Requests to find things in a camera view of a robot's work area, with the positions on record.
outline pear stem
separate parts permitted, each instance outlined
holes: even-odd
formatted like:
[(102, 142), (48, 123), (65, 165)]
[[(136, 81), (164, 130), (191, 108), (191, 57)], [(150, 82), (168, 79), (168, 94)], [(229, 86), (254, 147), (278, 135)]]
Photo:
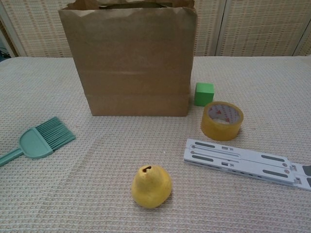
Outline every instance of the pear stem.
[(147, 169), (151, 169), (151, 166), (148, 166), (148, 167), (144, 168), (142, 171), (143, 172), (147, 172)]

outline brown paper bag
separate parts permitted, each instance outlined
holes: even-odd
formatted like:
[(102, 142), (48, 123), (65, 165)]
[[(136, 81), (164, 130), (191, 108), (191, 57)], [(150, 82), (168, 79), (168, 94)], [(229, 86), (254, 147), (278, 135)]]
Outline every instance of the brown paper bag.
[(94, 116), (186, 116), (192, 0), (77, 0), (59, 15)]

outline tape roll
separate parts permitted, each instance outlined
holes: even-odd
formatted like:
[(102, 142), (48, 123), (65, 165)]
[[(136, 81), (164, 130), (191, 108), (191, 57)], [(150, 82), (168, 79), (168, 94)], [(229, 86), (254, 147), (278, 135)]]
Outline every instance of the tape roll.
[(201, 130), (213, 140), (229, 141), (238, 135), (243, 118), (243, 112), (237, 106), (221, 101), (212, 102), (204, 108)]

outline green block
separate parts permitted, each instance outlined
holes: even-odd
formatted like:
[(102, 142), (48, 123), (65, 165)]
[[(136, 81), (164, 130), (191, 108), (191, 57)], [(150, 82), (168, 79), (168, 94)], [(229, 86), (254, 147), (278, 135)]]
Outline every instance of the green block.
[(197, 83), (195, 87), (194, 105), (206, 106), (214, 98), (214, 84)]

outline pear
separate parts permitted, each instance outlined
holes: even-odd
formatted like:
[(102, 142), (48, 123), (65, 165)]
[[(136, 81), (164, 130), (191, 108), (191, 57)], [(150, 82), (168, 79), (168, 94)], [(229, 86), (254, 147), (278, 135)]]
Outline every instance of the pear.
[(171, 194), (172, 180), (168, 172), (157, 165), (142, 166), (132, 183), (134, 201), (145, 208), (152, 209), (162, 204)]

